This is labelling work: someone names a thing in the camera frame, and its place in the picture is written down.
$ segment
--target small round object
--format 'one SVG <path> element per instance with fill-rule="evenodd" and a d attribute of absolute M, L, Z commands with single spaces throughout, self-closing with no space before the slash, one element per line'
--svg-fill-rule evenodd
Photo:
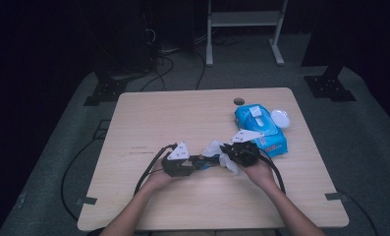
<path fill-rule="evenodd" d="M 236 105 L 244 105 L 246 102 L 242 98 L 237 97 L 237 98 L 234 99 L 234 103 Z"/>
<path fill-rule="evenodd" d="M 271 119 L 280 128 L 288 128 L 290 126 L 290 117 L 284 110 L 271 111 Z"/>

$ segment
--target white lid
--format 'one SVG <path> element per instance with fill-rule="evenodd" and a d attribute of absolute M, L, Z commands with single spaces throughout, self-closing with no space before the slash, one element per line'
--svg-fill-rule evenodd
<path fill-rule="evenodd" d="M 284 110 L 271 111 L 271 119 L 280 128 L 288 128 L 290 126 L 290 117 Z"/>

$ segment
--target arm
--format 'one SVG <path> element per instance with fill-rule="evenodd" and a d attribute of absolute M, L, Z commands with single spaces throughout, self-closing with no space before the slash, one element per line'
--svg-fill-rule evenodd
<path fill-rule="evenodd" d="M 154 167 L 152 167 L 154 171 L 161 168 L 161 161 L 157 161 Z M 176 178 L 170 177 L 163 170 L 151 173 L 127 206 L 106 226 L 100 235 L 134 235 L 139 219 L 150 197 L 174 179 Z"/>
<path fill-rule="evenodd" d="M 281 192 L 274 181 L 271 168 L 262 160 L 247 168 L 240 166 L 250 179 L 274 203 L 283 222 L 292 235 L 325 235 Z"/>

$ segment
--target person's right hand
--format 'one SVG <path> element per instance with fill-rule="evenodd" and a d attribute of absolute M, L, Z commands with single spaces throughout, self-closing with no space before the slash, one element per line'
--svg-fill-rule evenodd
<path fill-rule="evenodd" d="M 274 175 L 271 167 L 262 160 L 258 160 L 256 164 L 244 167 L 240 165 L 240 168 L 246 172 L 251 181 L 261 189 L 267 189 L 276 187 L 274 181 Z"/>

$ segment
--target wooden table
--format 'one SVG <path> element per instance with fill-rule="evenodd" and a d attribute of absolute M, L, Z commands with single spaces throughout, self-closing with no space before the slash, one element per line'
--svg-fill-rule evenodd
<path fill-rule="evenodd" d="M 106 226 L 133 197 L 135 186 L 161 148 L 185 141 L 200 154 L 211 141 L 229 143 L 238 132 L 234 98 L 286 110 L 289 152 L 273 158 L 288 197 L 320 227 L 349 222 L 304 116 L 288 88 L 185 90 L 124 93 L 118 100 L 97 162 L 78 227 Z M 255 229 L 284 224 L 271 201 L 246 176 L 216 166 L 194 172 L 158 192 L 139 222 L 140 230 Z"/>

